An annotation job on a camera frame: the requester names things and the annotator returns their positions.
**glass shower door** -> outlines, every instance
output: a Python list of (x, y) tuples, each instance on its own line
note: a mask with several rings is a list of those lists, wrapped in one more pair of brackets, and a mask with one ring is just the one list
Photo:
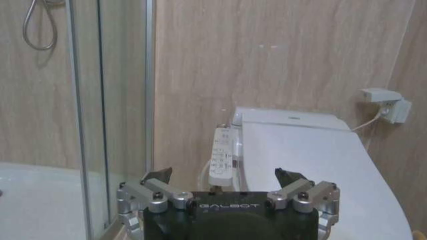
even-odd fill
[(67, 11), (85, 221), (87, 239), (99, 239), (117, 217), (118, 184), (150, 167), (151, 15), (143, 0), (67, 0)]

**white bathtub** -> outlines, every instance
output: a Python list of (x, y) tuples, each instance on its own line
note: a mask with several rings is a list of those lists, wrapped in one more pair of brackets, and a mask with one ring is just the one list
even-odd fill
[[(90, 174), (90, 202), (102, 199), (99, 175)], [(0, 239), (83, 240), (79, 171), (0, 162)], [(93, 204), (94, 235), (102, 233), (102, 203)]]

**wall socket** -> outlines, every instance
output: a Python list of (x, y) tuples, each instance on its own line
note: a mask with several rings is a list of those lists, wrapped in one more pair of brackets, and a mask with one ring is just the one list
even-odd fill
[(360, 91), (364, 102), (376, 103), (386, 109), (386, 113), (381, 114), (380, 118), (390, 124), (405, 122), (412, 103), (401, 97), (398, 92), (376, 87), (360, 89)]
[(397, 101), (382, 103), (382, 106), (388, 109), (388, 113), (381, 118), (390, 124), (402, 124), (409, 115), (412, 103), (402, 98)]

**metal bracket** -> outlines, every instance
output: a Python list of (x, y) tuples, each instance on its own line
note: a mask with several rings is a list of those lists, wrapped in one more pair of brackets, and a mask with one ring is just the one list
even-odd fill
[(266, 206), (272, 209), (285, 209), (288, 201), (298, 193), (306, 191), (312, 187), (312, 182), (300, 178), (278, 191), (270, 191), (266, 193)]
[(321, 212), (317, 239), (325, 240), (330, 234), (330, 226), (338, 221), (340, 189), (334, 183), (321, 181), (306, 191), (298, 192), (292, 198), (292, 206), (300, 213), (310, 213), (313, 209)]
[(143, 186), (153, 191), (162, 193), (166, 199), (173, 203), (174, 208), (185, 209), (190, 205), (193, 194), (189, 191), (181, 191), (154, 178), (147, 179), (143, 182)]
[(131, 213), (118, 214), (118, 221), (123, 224), (126, 235), (131, 240), (142, 240), (143, 232), (139, 226), (138, 217)]
[(143, 239), (143, 231), (138, 218), (142, 219), (145, 208), (151, 213), (162, 213), (167, 210), (167, 200), (177, 209), (189, 209), (194, 206), (193, 194), (181, 191), (154, 178), (142, 181), (142, 185), (121, 183), (115, 192), (118, 221), (125, 226), (125, 232), (130, 239)]

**toilet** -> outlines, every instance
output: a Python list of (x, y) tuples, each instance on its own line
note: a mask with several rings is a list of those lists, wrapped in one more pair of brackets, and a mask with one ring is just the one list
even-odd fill
[(410, 240), (396, 197), (357, 134), (330, 114), (237, 107), (232, 120), (234, 191), (276, 191), (274, 169), (336, 183), (338, 222), (329, 240)]

